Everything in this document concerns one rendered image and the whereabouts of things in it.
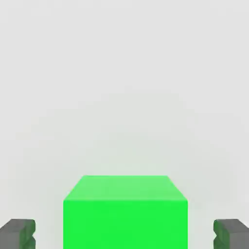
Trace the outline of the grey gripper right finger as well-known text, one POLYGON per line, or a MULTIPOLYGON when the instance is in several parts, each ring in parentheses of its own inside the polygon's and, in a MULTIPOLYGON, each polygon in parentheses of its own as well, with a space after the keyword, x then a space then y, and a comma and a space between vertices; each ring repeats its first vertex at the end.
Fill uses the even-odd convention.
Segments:
POLYGON ((213 249, 249 249, 249 228, 239 219, 216 219, 213 231, 213 249))

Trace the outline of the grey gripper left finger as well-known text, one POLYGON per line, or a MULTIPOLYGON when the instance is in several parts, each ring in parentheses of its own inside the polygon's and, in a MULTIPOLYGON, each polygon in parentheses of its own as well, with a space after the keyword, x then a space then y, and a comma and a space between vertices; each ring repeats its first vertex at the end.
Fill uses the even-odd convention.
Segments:
POLYGON ((0 228, 0 249, 36 249, 33 219, 10 219, 0 228))

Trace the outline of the small green cube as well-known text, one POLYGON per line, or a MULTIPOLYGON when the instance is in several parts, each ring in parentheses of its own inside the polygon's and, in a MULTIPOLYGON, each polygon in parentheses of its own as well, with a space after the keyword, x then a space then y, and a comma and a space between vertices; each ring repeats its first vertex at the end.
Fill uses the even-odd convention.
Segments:
POLYGON ((167 176, 83 176, 63 202, 63 249, 188 249, 188 201, 167 176))

